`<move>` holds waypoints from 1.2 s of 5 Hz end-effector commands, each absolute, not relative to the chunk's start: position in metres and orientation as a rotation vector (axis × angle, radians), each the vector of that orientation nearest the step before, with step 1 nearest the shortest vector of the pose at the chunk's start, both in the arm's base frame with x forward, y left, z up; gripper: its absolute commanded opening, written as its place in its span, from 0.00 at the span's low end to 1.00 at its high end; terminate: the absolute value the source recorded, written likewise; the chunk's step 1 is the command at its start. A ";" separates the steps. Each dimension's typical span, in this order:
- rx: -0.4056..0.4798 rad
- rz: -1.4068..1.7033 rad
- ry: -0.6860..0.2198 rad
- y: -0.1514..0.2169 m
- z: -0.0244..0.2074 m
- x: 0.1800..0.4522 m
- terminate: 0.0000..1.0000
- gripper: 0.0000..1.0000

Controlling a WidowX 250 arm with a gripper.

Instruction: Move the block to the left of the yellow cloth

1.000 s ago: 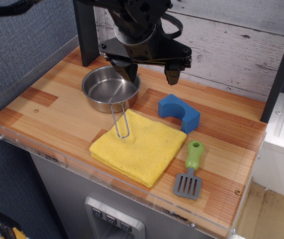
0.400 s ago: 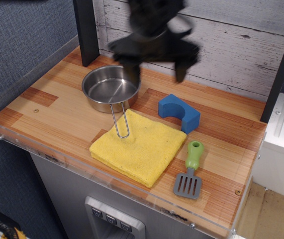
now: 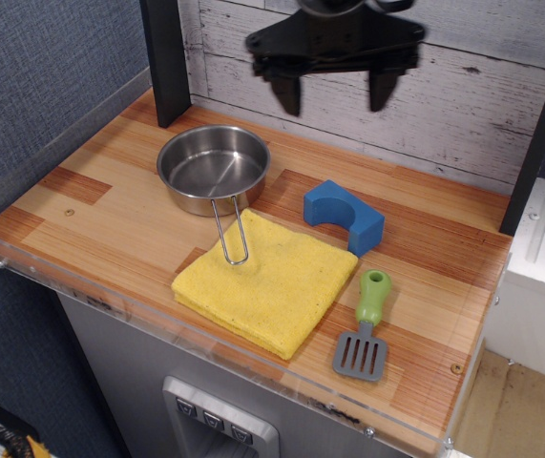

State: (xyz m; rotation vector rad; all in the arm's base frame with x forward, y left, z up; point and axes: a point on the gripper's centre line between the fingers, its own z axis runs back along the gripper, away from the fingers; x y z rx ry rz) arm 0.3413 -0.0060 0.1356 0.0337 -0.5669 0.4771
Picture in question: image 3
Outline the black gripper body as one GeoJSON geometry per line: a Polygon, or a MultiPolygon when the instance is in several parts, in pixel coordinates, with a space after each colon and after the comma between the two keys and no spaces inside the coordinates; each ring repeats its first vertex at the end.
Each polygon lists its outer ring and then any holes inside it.
{"type": "Polygon", "coordinates": [[[301,1],[284,20],[245,39],[261,76],[399,74],[418,65],[423,25],[396,13],[410,1],[301,1]]]}

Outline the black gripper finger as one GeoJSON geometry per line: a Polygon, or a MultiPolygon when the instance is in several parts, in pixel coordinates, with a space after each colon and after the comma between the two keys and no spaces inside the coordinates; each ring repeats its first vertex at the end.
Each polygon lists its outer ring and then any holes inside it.
{"type": "Polygon", "coordinates": [[[380,112],[386,107],[401,75],[399,68],[369,70],[369,106],[373,112],[380,112]]]}
{"type": "Polygon", "coordinates": [[[274,95],[288,115],[301,114],[302,86],[299,77],[276,77],[271,81],[274,95]]]}

